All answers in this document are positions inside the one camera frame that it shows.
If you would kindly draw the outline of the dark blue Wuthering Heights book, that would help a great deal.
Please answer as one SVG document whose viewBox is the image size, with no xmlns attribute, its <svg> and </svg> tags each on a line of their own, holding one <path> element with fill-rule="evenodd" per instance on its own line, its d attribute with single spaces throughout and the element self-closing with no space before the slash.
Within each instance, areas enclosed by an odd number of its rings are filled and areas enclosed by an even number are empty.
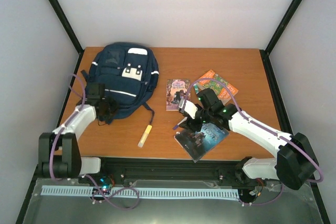
<svg viewBox="0 0 336 224">
<path fill-rule="evenodd" d="M 228 136 L 226 129 L 221 130 L 214 124 L 207 123 L 202 125 L 199 132 L 182 130 L 176 132 L 174 138 L 196 163 Z"/>
</svg>

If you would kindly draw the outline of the navy blue backpack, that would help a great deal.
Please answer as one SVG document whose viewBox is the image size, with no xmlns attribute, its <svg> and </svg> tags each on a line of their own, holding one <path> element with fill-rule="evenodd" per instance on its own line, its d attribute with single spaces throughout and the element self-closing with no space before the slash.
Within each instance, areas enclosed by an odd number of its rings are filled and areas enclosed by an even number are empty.
<svg viewBox="0 0 336 224">
<path fill-rule="evenodd" d="M 113 120 L 125 119 L 143 106 L 151 112 L 149 124 L 155 112 L 147 104 L 157 87 L 159 65 L 153 51 L 143 45 L 115 42 L 107 45 L 91 62 L 88 71 L 82 70 L 87 85 L 103 83 L 105 96 L 119 104 Z"/>
</svg>

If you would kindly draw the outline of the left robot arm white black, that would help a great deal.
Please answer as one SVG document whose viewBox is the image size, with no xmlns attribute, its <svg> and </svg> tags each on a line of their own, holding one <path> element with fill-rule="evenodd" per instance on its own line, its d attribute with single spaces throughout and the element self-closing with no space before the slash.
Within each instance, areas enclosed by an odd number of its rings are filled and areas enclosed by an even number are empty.
<svg viewBox="0 0 336 224">
<path fill-rule="evenodd" d="M 105 96 L 103 83 L 89 83 L 82 102 L 65 122 L 38 140 L 37 174 L 52 179 L 68 179 L 90 174 L 97 183 L 108 180 L 109 170 L 98 157 L 82 157 L 78 141 L 86 128 L 97 118 L 110 120 L 118 103 Z"/>
</svg>

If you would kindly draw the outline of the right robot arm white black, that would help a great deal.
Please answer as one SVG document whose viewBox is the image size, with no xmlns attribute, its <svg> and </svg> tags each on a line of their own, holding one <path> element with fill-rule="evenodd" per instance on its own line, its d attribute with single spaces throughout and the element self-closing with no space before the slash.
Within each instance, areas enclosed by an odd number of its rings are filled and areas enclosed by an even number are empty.
<svg viewBox="0 0 336 224">
<path fill-rule="evenodd" d="M 197 94 L 200 104 L 181 99 L 178 108 L 185 120 L 180 127 L 196 132 L 207 123 L 219 129 L 238 133 L 267 150 L 273 157 L 246 157 L 237 169 L 240 183 L 257 178 L 278 180 L 290 189 L 298 190 L 310 181 L 320 167 L 308 138 L 302 133 L 292 135 L 276 130 L 241 110 L 237 104 L 223 105 L 210 89 Z"/>
</svg>

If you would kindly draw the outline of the purple capped marker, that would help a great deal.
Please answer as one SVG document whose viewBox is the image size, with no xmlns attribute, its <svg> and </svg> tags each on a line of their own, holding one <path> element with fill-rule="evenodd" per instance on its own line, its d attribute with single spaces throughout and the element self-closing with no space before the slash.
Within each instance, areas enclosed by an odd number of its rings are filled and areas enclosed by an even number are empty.
<svg viewBox="0 0 336 224">
<path fill-rule="evenodd" d="M 180 122 L 180 123 L 178 123 L 178 124 L 176 124 L 174 127 L 173 127 L 173 130 L 176 130 L 176 129 L 178 129 L 179 127 L 180 127 L 180 125 L 181 125 L 182 123 Z"/>
</svg>

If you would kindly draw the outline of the orange green paperback book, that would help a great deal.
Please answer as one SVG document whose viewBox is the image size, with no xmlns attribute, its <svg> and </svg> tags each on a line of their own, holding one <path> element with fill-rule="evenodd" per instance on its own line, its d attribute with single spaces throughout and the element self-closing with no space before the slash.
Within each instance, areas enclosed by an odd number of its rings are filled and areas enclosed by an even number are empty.
<svg viewBox="0 0 336 224">
<path fill-rule="evenodd" d="M 219 74 L 217 74 L 213 70 L 209 70 L 208 72 L 206 72 L 204 75 L 200 77 L 200 79 L 202 78 L 211 78 L 212 80 L 202 80 L 200 82 L 195 83 L 193 85 L 195 92 L 199 93 L 204 89 L 211 88 L 224 105 L 231 100 L 231 96 L 221 84 L 213 81 L 213 79 L 225 85 L 233 96 L 235 96 L 238 93 L 237 88 L 235 88 L 232 84 L 230 84 L 228 81 L 226 81 L 224 78 L 222 78 Z"/>
</svg>

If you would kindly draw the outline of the pink paperback book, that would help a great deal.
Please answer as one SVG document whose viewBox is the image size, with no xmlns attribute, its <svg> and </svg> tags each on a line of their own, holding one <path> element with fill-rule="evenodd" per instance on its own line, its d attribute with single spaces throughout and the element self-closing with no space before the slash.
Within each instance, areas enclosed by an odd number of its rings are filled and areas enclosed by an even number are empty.
<svg viewBox="0 0 336 224">
<path fill-rule="evenodd" d="M 186 98 L 190 79 L 168 79 L 166 82 L 166 110 L 178 111 L 179 103 Z"/>
</svg>

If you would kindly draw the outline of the yellow highlighter pen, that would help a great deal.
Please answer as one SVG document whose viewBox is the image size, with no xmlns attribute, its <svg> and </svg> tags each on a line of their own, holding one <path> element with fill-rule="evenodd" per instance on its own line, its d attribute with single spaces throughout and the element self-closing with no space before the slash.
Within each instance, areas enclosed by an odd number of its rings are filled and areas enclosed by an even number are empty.
<svg viewBox="0 0 336 224">
<path fill-rule="evenodd" d="M 138 143 L 138 147 L 142 148 L 146 139 L 148 138 L 150 132 L 152 130 L 152 125 L 147 125 L 145 131 L 143 132 L 141 138 L 140 138 L 140 141 Z"/>
</svg>

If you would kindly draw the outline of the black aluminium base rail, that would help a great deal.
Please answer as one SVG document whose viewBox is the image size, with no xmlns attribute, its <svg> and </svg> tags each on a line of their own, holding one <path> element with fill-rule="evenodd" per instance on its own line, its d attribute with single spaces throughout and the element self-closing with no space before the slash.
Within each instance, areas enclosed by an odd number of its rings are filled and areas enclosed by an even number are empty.
<svg viewBox="0 0 336 224">
<path fill-rule="evenodd" d="M 111 157 L 51 157 L 43 154 L 38 159 L 36 175 L 45 178 L 77 178 L 95 175 L 103 184 L 104 177 L 118 185 L 127 186 L 136 180 L 195 180 L 215 181 L 221 186 L 250 188 L 257 180 L 278 180 L 298 190 L 311 179 L 315 168 L 303 157 L 293 155 L 276 158 L 245 157 L 241 161 L 187 161 L 178 159 L 144 159 Z"/>
</svg>

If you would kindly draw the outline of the right black frame post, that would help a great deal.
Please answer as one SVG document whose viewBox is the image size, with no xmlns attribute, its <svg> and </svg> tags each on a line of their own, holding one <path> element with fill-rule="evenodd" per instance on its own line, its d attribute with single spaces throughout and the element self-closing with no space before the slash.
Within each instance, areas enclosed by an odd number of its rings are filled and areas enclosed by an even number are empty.
<svg viewBox="0 0 336 224">
<path fill-rule="evenodd" d="M 303 0 L 292 0 L 291 1 L 279 25 L 277 26 L 274 34 L 272 35 L 269 43 L 267 44 L 266 49 L 264 50 L 266 57 L 269 57 L 269 55 L 275 48 L 277 42 L 279 41 L 280 37 L 283 35 L 286 27 L 290 23 L 291 19 L 293 18 L 294 14 L 296 13 L 302 1 Z"/>
</svg>

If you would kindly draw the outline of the black frame post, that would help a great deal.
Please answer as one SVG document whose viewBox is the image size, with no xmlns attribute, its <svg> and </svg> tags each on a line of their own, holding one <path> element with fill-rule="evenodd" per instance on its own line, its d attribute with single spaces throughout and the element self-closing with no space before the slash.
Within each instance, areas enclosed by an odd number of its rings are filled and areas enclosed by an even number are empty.
<svg viewBox="0 0 336 224">
<path fill-rule="evenodd" d="M 303 0 L 292 0 L 291 1 L 279 25 L 277 26 L 274 34 L 272 35 L 269 43 L 267 44 L 266 49 L 264 50 L 266 57 L 269 57 L 269 55 L 275 48 L 277 42 L 279 41 L 280 37 L 283 35 L 286 27 L 290 23 L 291 19 L 293 18 L 294 14 L 296 13 L 302 1 Z"/>
<path fill-rule="evenodd" d="M 60 23 L 62 24 L 66 34 L 68 35 L 71 43 L 73 44 L 76 52 L 82 54 L 84 52 L 83 47 L 81 46 L 60 2 L 58 0 L 48 0 L 51 7 L 53 8 L 56 16 L 58 17 Z"/>
</svg>

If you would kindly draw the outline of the left black frame post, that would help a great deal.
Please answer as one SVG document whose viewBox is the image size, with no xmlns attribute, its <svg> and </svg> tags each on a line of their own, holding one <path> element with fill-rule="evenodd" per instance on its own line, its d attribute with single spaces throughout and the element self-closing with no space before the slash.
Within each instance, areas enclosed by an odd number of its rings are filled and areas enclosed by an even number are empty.
<svg viewBox="0 0 336 224">
<path fill-rule="evenodd" d="M 62 24 L 66 34 L 68 35 L 71 43 L 73 44 L 76 52 L 82 54 L 84 52 L 83 47 L 81 46 L 60 2 L 58 0 L 48 0 L 51 7 L 53 8 L 56 16 L 58 17 L 60 23 Z"/>
</svg>

